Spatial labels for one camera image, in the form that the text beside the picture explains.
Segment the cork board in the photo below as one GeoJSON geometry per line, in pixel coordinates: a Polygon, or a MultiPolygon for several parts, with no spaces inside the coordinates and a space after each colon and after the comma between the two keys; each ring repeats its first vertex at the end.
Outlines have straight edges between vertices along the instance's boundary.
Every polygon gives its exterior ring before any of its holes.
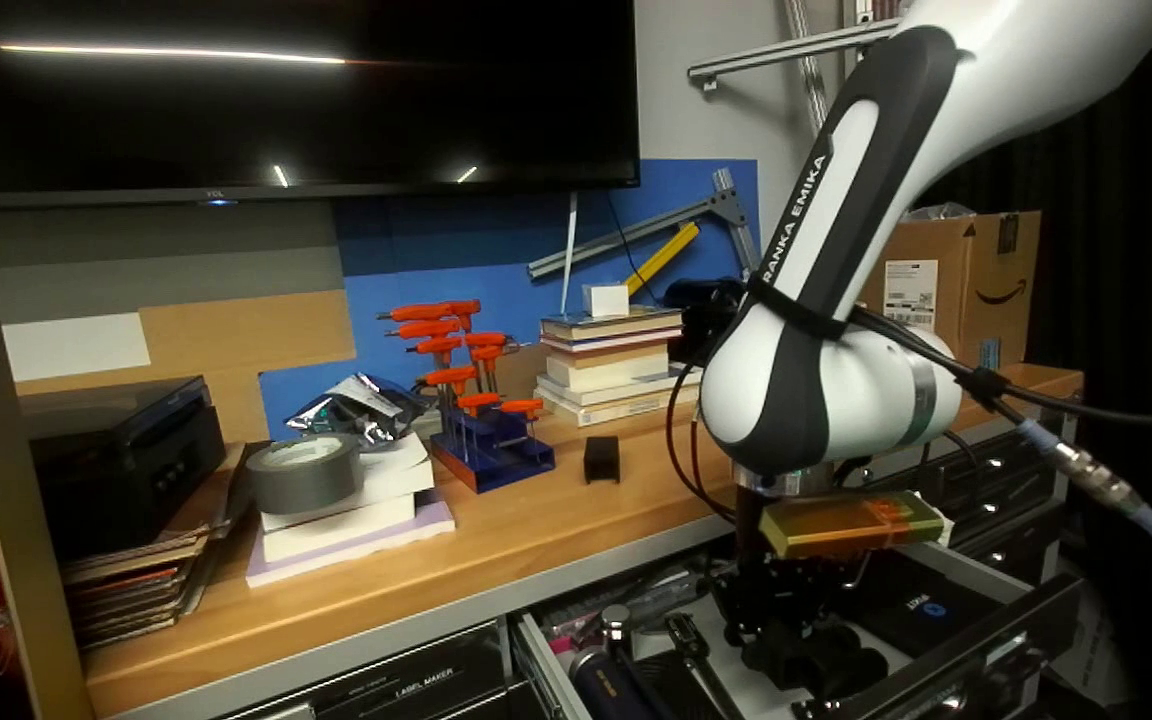
{"type": "Polygon", "coordinates": [[[22,398],[206,378],[229,444],[269,440],[260,371],[353,359],[346,292],[161,303],[141,313],[148,368],[16,385],[22,398]]]}

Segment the black cable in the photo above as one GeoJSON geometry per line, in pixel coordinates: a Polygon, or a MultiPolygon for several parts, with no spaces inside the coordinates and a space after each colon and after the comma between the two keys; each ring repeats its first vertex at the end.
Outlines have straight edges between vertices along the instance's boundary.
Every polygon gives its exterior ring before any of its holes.
{"type": "Polygon", "coordinates": [[[1093,415],[1093,420],[1113,420],[1113,425],[1152,425],[1152,415],[1145,411],[1115,411],[1115,409],[1093,409],[1093,405],[1078,405],[1078,399],[1059,399],[1059,398],[1046,398],[1046,392],[1033,392],[1033,389],[1018,389],[1012,379],[1004,379],[1000,371],[987,371],[987,368],[964,368],[956,364],[952,355],[946,355],[941,348],[934,348],[928,340],[913,336],[909,327],[869,313],[869,308],[857,308],[851,313],[851,326],[857,327],[869,327],[869,332],[882,332],[887,336],[894,343],[934,359],[937,368],[946,368],[977,405],[1009,415],[1009,420],[1026,420],[1018,409],[1004,405],[1004,398],[1018,398],[1026,405],[1035,405],[1035,409],[1051,409],[1051,411],[1065,411],[1065,415],[1093,415]]]}
{"type": "Polygon", "coordinates": [[[682,454],[677,454],[677,440],[671,440],[677,399],[682,399],[692,368],[695,368],[692,359],[682,368],[682,378],[671,379],[668,405],[666,405],[666,447],[668,447],[668,463],[671,463],[671,471],[682,478],[682,486],[683,486],[705,509],[714,509],[721,522],[738,525],[738,514],[705,494],[705,479],[699,479],[699,447],[695,447],[695,440],[699,440],[699,437],[695,437],[695,420],[692,420],[692,471],[695,471],[695,478],[682,463],[682,454]]]}
{"type": "Polygon", "coordinates": [[[941,437],[952,440],[956,454],[969,461],[972,486],[977,486],[972,506],[981,509],[981,506],[984,506],[984,486],[981,486],[984,463],[981,463],[981,454],[977,454],[962,431],[941,431],[941,437]]]}
{"type": "Polygon", "coordinates": [[[617,225],[617,238],[622,238],[622,251],[626,251],[630,272],[634,272],[637,282],[645,282],[640,292],[649,292],[649,301],[662,303],[662,296],[649,287],[645,265],[634,257],[634,242],[626,238],[626,219],[622,219],[622,213],[617,213],[612,191],[604,191],[604,199],[609,199],[609,213],[612,213],[612,225],[617,225]]]}

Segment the metal rail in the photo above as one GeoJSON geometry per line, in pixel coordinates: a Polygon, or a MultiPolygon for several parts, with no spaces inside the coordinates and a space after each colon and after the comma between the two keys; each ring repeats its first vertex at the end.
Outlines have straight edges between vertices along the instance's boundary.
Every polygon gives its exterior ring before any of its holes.
{"type": "Polygon", "coordinates": [[[763,50],[754,50],[754,54],[734,54],[734,56],[721,56],[721,60],[710,60],[710,66],[692,66],[690,80],[699,92],[716,92],[721,77],[728,77],[728,71],[878,44],[878,40],[894,37],[894,29],[898,29],[898,19],[874,19],[874,25],[817,32],[817,37],[802,37],[802,40],[786,40],[786,44],[763,44],[763,50]]]}

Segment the wire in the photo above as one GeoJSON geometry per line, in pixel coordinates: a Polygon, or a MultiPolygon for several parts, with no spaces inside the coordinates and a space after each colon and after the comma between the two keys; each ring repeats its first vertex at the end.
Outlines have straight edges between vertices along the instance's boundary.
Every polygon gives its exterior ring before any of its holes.
{"type": "Polygon", "coordinates": [[[1078,399],[1059,399],[1059,398],[1046,398],[1046,392],[1033,392],[1033,389],[1018,389],[1012,379],[995,378],[995,371],[984,371],[984,368],[964,368],[956,364],[952,355],[946,355],[941,348],[934,348],[928,340],[913,336],[909,327],[869,313],[869,308],[857,308],[851,313],[851,326],[857,327],[869,327],[869,332],[882,332],[887,340],[898,340],[901,348],[941,364],[947,378],[956,378],[956,385],[984,409],[1009,415],[1009,420],[1026,420],[1012,405],[1004,405],[1000,398],[1018,398],[1026,405],[1035,405],[1035,409],[1051,409],[1051,411],[1065,411],[1065,415],[1093,415],[1093,420],[1113,420],[1113,425],[1152,425],[1149,411],[1115,411],[1115,409],[1093,409],[1093,405],[1078,405],[1078,399]]]}
{"type": "Polygon", "coordinates": [[[941,437],[952,440],[952,447],[969,461],[972,486],[977,486],[972,506],[981,509],[981,506],[984,506],[984,486],[981,486],[984,463],[981,463],[981,454],[977,454],[962,431],[941,431],[941,437]]]}
{"type": "MultiPolygon", "coordinates": [[[[964,455],[972,478],[984,478],[981,454],[962,431],[941,431],[941,437],[964,455]]],[[[913,471],[934,471],[934,440],[926,440],[922,461],[913,463],[913,471]]],[[[886,479],[863,479],[863,487],[901,487],[901,486],[909,486],[903,471],[894,471],[886,479]]]]}
{"type": "Polygon", "coordinates": [[[682,478],[682,486],[710,509],[716,514],[721,522],[738,525],[738,514],[721,499],[710,495],[710,487],[699,486],[699,437],[695,437],[695,420],[692,420],[692,471],[682,463],[682,454],[677,454],[677,437],[671,437],[671,420],[677,420],[677,399],[692,378],[692,359],[682,368],[682,378],[671,379],[668,389],[668,405],[666,405],[666,447],[668,447],[668,463],[671,471],[682,478]]]}

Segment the stack of books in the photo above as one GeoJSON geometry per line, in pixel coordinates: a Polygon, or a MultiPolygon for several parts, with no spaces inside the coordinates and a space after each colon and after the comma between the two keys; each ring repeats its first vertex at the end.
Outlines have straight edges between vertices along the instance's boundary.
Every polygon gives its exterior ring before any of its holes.
{"type": "MultiPolygon", "coordinates": [[[[569,425],[609,425],[666,411],[677,371],[668,340],[683,336],[682,308],[637,303],[609,320],[543,320],[543,371],[536,398],[569,425]]],[[[690,378],[682,405],[695,399],[699,371],[690,378]]]]}
{"type": "Polygon", "coordinates": [[[229,495],[240,455],[245,447],[229,447],[219,469],[177,509],[157,540],[59,566],[80,649],[174,629],[201,603],[215,544],[236,522],[229,495]]]}
{"type": "Polygon", "coordinates": [[[417,431],[396,447],[359,454],[353,471],[358,495],[337,509],[293,525],[260,514],[249,587],[458,532],[458,517],[438,487],[429,447],[417,431]]]}

